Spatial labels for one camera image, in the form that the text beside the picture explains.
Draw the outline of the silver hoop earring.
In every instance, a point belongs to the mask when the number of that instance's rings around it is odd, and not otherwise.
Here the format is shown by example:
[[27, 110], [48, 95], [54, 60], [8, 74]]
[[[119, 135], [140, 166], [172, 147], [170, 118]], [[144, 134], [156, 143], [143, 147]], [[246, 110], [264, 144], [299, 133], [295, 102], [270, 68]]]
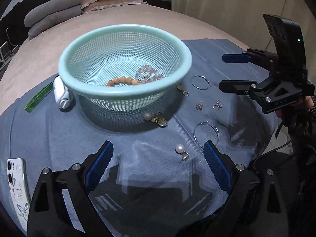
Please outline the silver hoop earring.
[[203, 75], [194, 75], [191, 77], [191, 84], [199, 90], [207, 90], [211, 87], [211, 83]]
[[198, 123], [194, 128], [193, 138], [200, 148], [203, 148], [207, 141], [212, 141], [217, 146], [220, 140], [220, 132], [213, 123], [204, 121]]

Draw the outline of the white pearl earring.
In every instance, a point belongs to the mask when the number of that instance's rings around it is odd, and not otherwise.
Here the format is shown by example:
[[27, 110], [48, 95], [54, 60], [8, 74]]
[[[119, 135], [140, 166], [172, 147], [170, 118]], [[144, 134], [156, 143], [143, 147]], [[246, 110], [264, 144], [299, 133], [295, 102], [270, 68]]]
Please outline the white pearl earring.
[[186, 161], [190, 154], [185, 150], [185, 147], [182, 144], [177, 144], [175, 147], [175, 152], [179, 155], [181, 155], [181, 161]]

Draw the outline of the small crystal stud earring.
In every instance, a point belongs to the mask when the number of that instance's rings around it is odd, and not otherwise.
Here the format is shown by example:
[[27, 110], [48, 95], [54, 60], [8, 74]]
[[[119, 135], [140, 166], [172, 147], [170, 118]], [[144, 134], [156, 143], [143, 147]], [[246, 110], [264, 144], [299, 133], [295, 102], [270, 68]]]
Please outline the small crystal stud earring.
[[203, 105], [203, 103], [202, 103], [201, 101], [198, 101], [198, 102], [196, 103], [196, 109], [197, 109], [197, 110], [202, 110], [203, 107], [204, 107], [204, 105]]

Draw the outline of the white butterfly phone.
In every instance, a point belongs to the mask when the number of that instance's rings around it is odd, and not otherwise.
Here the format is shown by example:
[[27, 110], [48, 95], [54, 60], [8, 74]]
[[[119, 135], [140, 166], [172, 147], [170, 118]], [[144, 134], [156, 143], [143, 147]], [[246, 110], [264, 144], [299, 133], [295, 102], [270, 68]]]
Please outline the white butterfly phone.
[[7, 159], [7, 176], [15, 213], [21, 227], [26, 232], [31, 199], [27, 185], [25, 160], [23, 158]]

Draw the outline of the beige curtain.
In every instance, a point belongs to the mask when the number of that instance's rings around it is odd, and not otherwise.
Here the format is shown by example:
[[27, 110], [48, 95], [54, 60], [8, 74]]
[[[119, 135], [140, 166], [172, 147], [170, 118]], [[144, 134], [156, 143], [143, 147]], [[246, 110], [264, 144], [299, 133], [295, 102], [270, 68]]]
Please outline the beige curtain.
[[274, 50], [263, 19], [273, 14], [300, 24], [307, 56], [315, 54], [315, 17], [304, 0], [171, 0], [172, 10], [199, 19], [249, 47]]

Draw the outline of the gold drop earring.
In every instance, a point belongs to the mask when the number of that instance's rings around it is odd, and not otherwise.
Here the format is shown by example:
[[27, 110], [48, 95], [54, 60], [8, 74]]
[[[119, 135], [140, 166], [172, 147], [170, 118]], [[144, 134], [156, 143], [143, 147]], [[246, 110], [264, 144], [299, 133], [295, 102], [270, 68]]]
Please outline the gold drop earring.
[[177, 89], [180, 90], [184, 96], [189, 96], [189, 92], [186, 91], [181, 84], [177, 85]]

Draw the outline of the gold coin pearl charm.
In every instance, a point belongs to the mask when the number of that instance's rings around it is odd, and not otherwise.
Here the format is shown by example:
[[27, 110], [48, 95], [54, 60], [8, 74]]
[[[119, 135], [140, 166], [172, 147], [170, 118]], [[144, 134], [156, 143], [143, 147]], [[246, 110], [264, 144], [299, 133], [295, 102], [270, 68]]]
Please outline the gold coin pearl charm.
[[146, 112], [143, 114], [143, 119], [145, 121], [153, 122], [157, 124], [159, 127], [166, 127], [168, 125], [167, 120], [163, 117], [162, 113], [160, 112], [156, 114]]

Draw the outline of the blue cloth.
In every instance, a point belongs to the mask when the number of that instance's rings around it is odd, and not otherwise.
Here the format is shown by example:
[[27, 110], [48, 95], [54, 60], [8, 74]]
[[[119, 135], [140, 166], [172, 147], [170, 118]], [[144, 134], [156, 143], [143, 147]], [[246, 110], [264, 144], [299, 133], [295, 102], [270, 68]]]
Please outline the blue cloth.
[[[97, 152], [107, 140], [113, 143], [114, 155], [89, 196], [114, 236], [174, 236], [181, 227], [209, 216], [225, 202], [227, 194], [220, 190], [193, 130], [200, 122], [213, 123], [220, 132], [220, 152], [235, 163], [248, 165], [267, 147], [277, 119], [263, 114], [246, 96], [222, 93], [218, 83], [226, 79], [261, 82], [268, 71], [250, 63], [224, 63], [223, 54], [241, 52], [228, 40], [187, 40], [186, 45], [193, 58], [183, 81], [189, 96], [177, 90], [182, 101], [171, 115], [163, 115], [168, 122], [164, 128], [145, 121], [98, 125], [83, 114], [76, 99], [73, 109], [60, 111], [53, 93], [27, 113], [25, 105], [51, 78], [5, 110], [1, 115], [1, 202], [15, 223], [19, 220], [8, 187], [8, 158], [25, 160], [32, 193], [43, 168], [66, 170]], [[205, 76], [211, 87], [194, 88], [194, 75]], [[222, 109], [214, 110], [217, 100]], [[204, 105], [202, 110], [196, 109], [198, 101]], [[190, 154], [186, 161], [175, 152], [177, 144]]]

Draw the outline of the white handheld fan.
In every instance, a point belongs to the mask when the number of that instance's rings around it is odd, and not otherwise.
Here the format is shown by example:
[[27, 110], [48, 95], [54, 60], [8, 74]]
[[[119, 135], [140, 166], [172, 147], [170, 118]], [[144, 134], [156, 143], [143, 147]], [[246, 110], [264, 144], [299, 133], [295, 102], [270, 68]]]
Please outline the white handheld fan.
[[55, 77], [53, 81], [53, 91], [55, 102], [59, 109], [65, 110], [70, 108], [73, 101], [73, 93], [64, 85], [60, 76]]

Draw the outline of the mint green plastic basket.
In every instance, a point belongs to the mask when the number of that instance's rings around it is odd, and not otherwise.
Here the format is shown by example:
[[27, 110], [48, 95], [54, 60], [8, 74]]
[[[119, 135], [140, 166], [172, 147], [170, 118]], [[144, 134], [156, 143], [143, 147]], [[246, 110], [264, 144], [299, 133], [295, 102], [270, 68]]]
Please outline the mint green plastic basket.
[[102, 27], [71, 42], [58, 73], [83, 114], [102, 125], [138, 124], [146, 112], [179, 108], [177, 92], [189, 73], [187, 45], [161, 29], [135, 24]]

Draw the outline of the beige bedspread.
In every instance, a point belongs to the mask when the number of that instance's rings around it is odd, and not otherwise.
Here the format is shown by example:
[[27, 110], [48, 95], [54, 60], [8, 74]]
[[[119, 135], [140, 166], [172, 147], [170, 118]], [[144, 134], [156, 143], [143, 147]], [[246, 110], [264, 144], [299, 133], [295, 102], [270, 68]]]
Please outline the beige bedspread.
[[128, 5], [90, 12], [56, 25], [32, 40], [24, 39], [1, 79], [1, 112], [17, 98], [55, 75], [60, 55], [72, 41], [97, 28], [118, 24], [156, 27], [181, 40], [228, 39], [243, 50], [248, 48], [212, 25], [151, 5]]

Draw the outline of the grey folded blanket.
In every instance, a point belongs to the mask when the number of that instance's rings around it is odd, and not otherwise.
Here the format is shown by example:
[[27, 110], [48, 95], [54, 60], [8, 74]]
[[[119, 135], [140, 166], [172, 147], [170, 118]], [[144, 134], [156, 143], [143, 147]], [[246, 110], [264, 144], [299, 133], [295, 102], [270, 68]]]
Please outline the grey folded blanket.
[[25, 16], [24, 25], [29, 28], [31, 40], [55, 25], [82, 14], [81, 0], [50, 0], [32, 9]]

